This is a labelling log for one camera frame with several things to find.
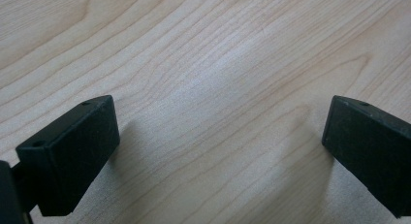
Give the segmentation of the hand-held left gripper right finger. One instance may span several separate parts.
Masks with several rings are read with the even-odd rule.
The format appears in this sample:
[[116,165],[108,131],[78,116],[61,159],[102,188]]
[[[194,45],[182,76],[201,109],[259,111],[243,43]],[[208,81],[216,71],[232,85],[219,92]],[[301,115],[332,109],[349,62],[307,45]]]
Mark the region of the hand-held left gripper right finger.
[[333,96],[322,145],[395,217],[411,216],[411,124]]

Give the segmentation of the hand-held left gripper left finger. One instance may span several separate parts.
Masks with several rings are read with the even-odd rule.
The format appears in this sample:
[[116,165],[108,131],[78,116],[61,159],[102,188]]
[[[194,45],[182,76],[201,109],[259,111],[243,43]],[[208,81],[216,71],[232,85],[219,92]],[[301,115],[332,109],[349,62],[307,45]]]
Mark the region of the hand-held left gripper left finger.
[[44,216],[73,212],[119,143],[110,95],[65,112],[16,148],[24,207]]

